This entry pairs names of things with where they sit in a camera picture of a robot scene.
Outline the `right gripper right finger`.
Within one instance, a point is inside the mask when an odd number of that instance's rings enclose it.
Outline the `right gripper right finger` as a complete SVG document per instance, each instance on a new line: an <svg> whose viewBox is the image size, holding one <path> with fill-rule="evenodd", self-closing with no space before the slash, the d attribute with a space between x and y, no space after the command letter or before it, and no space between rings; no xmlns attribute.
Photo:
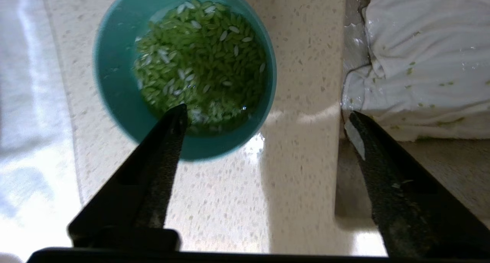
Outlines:
<svg viewBox="0 0 490 263"><path fill-rule="evenodd" d="M367 115L352 111L348 139L387 255L489 258L489 229Z"/></svg>

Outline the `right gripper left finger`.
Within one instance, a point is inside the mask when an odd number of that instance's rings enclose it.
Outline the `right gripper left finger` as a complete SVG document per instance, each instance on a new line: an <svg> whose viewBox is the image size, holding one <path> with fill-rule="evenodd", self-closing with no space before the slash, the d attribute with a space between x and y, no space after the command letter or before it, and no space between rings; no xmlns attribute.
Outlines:
<svg viewBox="0 0 490 263"><path fill-rule="evenodd" d="M187 121L185 104L163 115L68 225L75 248L180 249L179 234L164 226Z"/></svg>

